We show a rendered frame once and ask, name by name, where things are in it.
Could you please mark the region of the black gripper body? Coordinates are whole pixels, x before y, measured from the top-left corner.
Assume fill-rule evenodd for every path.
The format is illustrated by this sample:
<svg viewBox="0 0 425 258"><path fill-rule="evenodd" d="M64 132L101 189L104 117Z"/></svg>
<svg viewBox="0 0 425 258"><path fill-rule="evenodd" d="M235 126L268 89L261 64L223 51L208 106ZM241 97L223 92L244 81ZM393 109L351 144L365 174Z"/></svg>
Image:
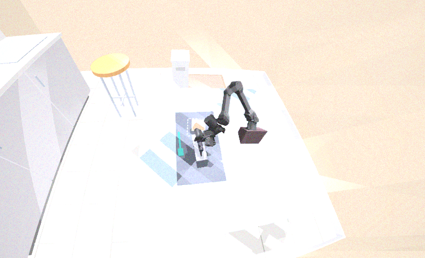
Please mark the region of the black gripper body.
<svg viewBox="0 0 425 258"><path fill-rule="evenodd" d="M198 138L198 139L202 139L202 138L204 138L204 136L206 136L206 135L212 135L211 137L215 137L215 135L213 134L213 132L212 132L212 130L211 130L211 128L209 127L208 128L208 130L204 130L203 131L203 133L202 133L202 131L200 130L200 129L198 129L198 128L196 128L196 129L194 129L194 132L195 132L195 136L196 136L196 138Z"/></svg>

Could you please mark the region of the white square tile with dark blue centre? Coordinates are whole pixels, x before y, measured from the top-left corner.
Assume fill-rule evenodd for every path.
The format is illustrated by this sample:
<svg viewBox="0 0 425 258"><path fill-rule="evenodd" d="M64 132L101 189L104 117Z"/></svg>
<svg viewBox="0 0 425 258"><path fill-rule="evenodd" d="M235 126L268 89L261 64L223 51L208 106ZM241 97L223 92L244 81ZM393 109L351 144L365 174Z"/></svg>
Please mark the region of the white square tile with dark blue centre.
<svg viewBox="0 0 425 258"><path fill-rule="evenodd" d="M204 123L204 120L192 119L192 131L194 131L196 128L200 129L201 131L206 130L206 124Z"/></svg>

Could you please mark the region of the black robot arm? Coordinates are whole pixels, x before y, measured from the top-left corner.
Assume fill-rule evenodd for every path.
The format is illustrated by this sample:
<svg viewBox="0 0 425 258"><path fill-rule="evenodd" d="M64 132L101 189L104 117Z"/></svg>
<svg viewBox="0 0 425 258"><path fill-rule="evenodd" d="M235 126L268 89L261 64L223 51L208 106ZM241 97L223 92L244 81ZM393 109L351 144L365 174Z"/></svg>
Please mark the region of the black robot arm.
<svg viewBox="0 0 425 258"><path fill-rule="evenodd" d="M248 121L246 129L257 131L257 122L259 122L259 118L257 117L255 111L251 109L248 103L248 100L244 94L243 83L241 81L232 81L223 93L224 96L222 102L222 109L218 118L215 118L211 114L204 119L204 123L211 128L213 134L217 135L221 132L225 133L225 128L221 125L227 126L230 122L229 107L232 93L235 93L237 95L242 107L245 110L243 115L246 118L246 121ZM211 136L212 135L204 136L204 138L206 139L205 146L213 147L214 145L216 145L216 142L214 142L213 140L214 137Z"/></svg>

